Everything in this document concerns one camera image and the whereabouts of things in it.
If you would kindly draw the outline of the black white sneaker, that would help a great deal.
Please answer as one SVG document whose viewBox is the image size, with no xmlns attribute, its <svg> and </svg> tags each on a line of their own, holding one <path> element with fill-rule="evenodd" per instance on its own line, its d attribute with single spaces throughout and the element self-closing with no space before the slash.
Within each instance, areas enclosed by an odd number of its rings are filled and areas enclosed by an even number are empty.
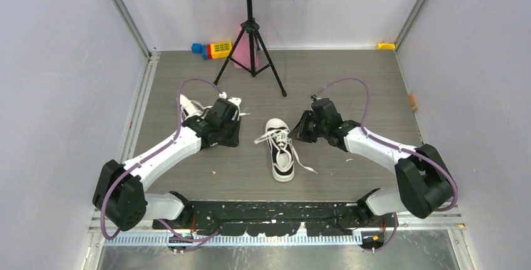
<svg viewBox="0 0 531 270">
<path fill-rule="evenodd" d="M 270 152 L 272 176 L 278 182 L 289 182 L 295 176 L 295 164 L 302 169 L 318 174 L 312 167 L 302 164 L 289 137 L 287 123 L 279 118 L 271 118 L 265 124 L 264 133 L 254 140 L 255 144 L 266 143 Z"/>
</svg>

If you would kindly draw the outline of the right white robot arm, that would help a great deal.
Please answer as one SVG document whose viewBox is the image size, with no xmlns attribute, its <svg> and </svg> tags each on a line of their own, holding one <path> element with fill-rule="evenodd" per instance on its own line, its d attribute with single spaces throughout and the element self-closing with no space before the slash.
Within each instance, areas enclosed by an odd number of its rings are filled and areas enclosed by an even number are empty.
<svg viewBox="0 0 531 270">
<path fill-rule="evenodd" d="M 343 120 L 328 98 L 315 99 L 289 138 L 315 143 L 319 138 L 345 152 L 360 155 L 395 174 L 397 188 L 374 189 L 357 201 L 358 220 L 374 226 L 385 214 L 408 211 L 425 219 L 442 210 L 456 185 L 437 149 L 403 145 L 370 132 L 353 120 Z"/>
</svg>

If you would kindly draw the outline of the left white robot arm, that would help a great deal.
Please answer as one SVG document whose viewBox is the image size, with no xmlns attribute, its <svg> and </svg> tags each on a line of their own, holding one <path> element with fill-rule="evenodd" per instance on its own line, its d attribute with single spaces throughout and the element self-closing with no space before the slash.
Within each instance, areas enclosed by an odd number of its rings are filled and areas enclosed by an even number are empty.
<svg viewBox="0 0 531 270">
<path fill-rule="evenodd" d="M 178 192 L 149 194 L 146 190 L 166 171 L 201 150 L 215 145 L 237 147 L 241 124 L 241 99 L 218 98 L 205 111 L 195 110 L 165 140 L 143 154 L 119 163 L 110 160 L 102 167 L 93 205 L 120 231 L 141 221 L 168 220 L 178 229 L 192 220 L 188 200 Z"/>
</svg>

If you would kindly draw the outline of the white sole sneaker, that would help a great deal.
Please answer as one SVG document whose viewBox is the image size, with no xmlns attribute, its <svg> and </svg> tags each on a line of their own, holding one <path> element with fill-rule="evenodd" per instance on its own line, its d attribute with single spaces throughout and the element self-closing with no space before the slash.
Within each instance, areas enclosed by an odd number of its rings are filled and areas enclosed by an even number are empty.
<svg viewBox="0 0 531 270">
<path fill-rule="evenodd" d="M 180 95 L 179 99 L 180 99 L 180 103 L 179 103 L 180 116 L 181 116 L 181 120 L 182 121 L 186 120 L 189 117 L 195 116 L 195 115 L 200 116 L 200 117 L 204 117 L 206 112 L 208 110 L 211 110 L 212 107 L 213 107 L 212 105 L 203 106 L 198 101 L 190 100 L 185 95 Z M 246 115 L 249 115 L 249 114 L 245 113 L 245 112 L 242 112 L 242 110 L 240 109 L 239 112 L 238 112 L 238 110 L 236 111 L 236 113 L 234 114 L 232 119 L 233 120 L 240 120 L 243 116 L 246 116 Z"/>
</svg>

